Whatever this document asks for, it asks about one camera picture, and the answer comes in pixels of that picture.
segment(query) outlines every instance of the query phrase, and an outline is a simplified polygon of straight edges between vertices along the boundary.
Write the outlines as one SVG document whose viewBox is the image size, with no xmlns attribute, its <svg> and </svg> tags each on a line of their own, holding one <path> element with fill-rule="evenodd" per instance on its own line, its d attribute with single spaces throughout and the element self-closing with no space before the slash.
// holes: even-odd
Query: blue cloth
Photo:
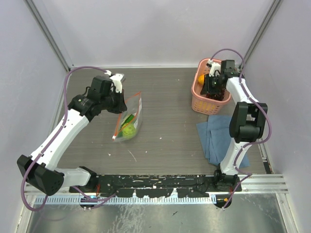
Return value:
<svg viewBox="0 0 311 233">
<path fill-rule="evenodd" d="M 196 124 L 205 158 L 211 164 L 218 165 L 225 158 L 231 142 L 230 121 L 230 116 L 210 115 L 208 122 Z M 246 166 L 250 166 L 247 154 L 240 167 Z"/>
</svg>

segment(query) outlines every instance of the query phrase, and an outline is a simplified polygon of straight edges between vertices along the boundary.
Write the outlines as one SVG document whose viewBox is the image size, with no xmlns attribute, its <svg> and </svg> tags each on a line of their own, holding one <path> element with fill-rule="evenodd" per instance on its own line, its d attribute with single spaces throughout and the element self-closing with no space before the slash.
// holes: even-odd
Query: laundry basket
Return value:
<svg viewBox="0 0 311 233">
<path fill-rule="evenodd" d="M 196 71 L 194 81 L 192 84 L 191 92 L 192 92 L 192 109 L 196 112 L 214 115 L 217 114 L 221 108 L 228 104 L 231 99 L 231 94 L 226 90 L 224 99 L 222 101 L 212 100 L 206 98 L 204 95 L 201 95 L 200 92 L 202 90 L 202 86 L 199 85 L 198 79 L 202 74 L 209 74 L 209 68 L 207 67 L 207 61 L 209 58 L 203 59 L 200 61 L 199 67 Z M 213 59 L 214 62 L 220 63 L 220 60 Z"/>
</svg>

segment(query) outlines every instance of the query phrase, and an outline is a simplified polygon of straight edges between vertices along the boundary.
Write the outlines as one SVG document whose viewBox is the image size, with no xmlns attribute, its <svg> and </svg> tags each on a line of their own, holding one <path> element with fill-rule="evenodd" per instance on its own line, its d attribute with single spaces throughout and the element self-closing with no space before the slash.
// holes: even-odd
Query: ziplock bag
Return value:
<svg viewBox="0 0 311 233">
<path fill-rule="evenodd" d="M 142 122 L 141 92 L 125 101 L 127 111 L 119 114 L 113 142 L 129 140 L 136 136 Z"/>
</svg>

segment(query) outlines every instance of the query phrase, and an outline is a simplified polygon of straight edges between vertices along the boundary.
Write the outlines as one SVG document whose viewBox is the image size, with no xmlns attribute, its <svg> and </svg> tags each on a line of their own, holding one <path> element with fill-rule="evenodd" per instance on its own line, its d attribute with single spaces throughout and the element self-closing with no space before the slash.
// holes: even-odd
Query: robotic arm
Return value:
<svg viewBox="0 0 311 233">
<path fill-rule="evenodd" d="M 85 94 L 77 95 L 72 99 L 68 105 L 68 117 L 65 125 L 63 125 L 63 118 L 38 149 L 29 157 L 21 155 L 17 160 L 19 170 L 24 176 L 35 157 L 41 153 L 42 148 L 47 146 L 56 136 L 57 131 L 63 127 L 31 169 L 27 177 L 28 183 L 48 196 L 55 194 L 62 187 L 79 185 L 92 189 L 97 184 L 96 173 L 88 168 L 61 169 L 57 168 L 57 164 L 76 135 L 102 110 L 115 114 L 127 110 L 122 81 L 122 74 L 112 75 L 110 71 L 107 71 L 104 76 L 93 78 L 91 87 L 88 87 L 89 89 L 85 93 L 86 96 Z"/>
<path fill-rule="evenodd" d="M 253 97 L 245 84 L 245 79 L 240 78 L 239 72 L 235 70 L 234 60 L 224 60 L 221 64 L 208 61 L 207 66 L 210 72 L 205 76 L 205 83 L 202 91 L 211 95 L 219 93 L 219 90 L 226 88 L 236 104 L 230 125 L 229 133 L 231 143 L 225 158 L 214 172 L 216 183 L 235 184 L 238 178 L 238 170 L 247 150 L 252 142 L 261 138 L 264 131 L 265 116 L 259 108 L 250 100 L 258 102 Z M 267 113 L 268 107 L 265 103 L 258 103 Z"/>
</svg>

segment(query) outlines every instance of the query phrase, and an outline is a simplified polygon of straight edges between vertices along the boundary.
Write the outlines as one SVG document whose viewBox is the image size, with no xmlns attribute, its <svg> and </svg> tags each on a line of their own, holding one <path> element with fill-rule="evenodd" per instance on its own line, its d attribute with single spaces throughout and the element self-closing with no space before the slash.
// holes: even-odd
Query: green fruit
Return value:
<svg viewBox="0 0 311 233">
<path fill-rule="evenodd" d="M 133 123 L 125 124 L 125 127 L 122 130 L 122 135 L 126 139 L 131 139 L 136 135 L 136 129 Z"/>
</svg>

